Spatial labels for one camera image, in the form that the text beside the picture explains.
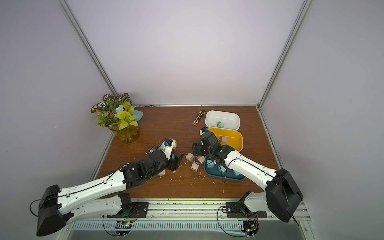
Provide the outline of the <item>teal plug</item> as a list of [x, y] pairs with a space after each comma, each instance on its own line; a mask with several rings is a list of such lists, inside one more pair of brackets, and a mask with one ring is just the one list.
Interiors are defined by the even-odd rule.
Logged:
[[207, 161], [207, 168], [213, 168], [215, 166], [215, 163], [211, 160]]

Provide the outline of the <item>green plug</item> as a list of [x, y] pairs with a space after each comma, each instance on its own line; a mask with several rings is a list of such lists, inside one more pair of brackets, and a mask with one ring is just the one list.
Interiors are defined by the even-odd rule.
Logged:
[[224, 123], [222, 123], [222, 122], [217, 122], [217, 127], [218, 128], [224, 128]]

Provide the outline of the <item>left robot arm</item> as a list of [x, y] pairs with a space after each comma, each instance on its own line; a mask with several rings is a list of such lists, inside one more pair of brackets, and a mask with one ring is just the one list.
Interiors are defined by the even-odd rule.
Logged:
[[36, 200], [36, 235], [48, 236], [68, 224], [93, 216], [129, 215], [133, 206], [125, 191], [145, 184], [165, 169], [177, 170], [183, 157], [176, 156], [174, 150], [154, 150], [143, 160], [124, 164], [103, 178], [69, 188], [58, 185], [46, 188], [42, 198]]

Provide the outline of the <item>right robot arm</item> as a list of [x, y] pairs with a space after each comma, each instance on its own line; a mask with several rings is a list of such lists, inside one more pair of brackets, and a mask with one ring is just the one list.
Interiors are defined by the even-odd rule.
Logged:
[[212, 132], [203, 133], [201, 141], [192, 145], [192, 150], [257, 184], [266, 194], [270, 212], [279, 220], [287, 223], [295, 218], [294, 212], [304, 196], [288, 170], [262, 166], [233, 147], [222, 145]]

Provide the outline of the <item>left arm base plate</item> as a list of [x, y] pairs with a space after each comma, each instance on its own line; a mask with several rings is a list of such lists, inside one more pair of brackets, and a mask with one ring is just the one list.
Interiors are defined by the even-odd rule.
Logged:
[[132, 207], [122, 208], [115, 215], [107, 215], [107, 218], [120, 218], [120, 219], [129, 219], [129, 218], [138, 218], [144, 219], [147, 217], [149, 210], [149, 202], [134, 202]]

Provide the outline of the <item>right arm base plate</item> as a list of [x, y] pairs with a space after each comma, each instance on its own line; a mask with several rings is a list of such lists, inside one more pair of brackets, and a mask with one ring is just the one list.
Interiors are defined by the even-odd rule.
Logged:
[[238, 202], [226, 202], [224, 212], [227, 214], [227, 218], [267, 218], [267, 212], [265, 211], [256, 211], [251, 212], [248, 210], [245, 205], [242, 205]]

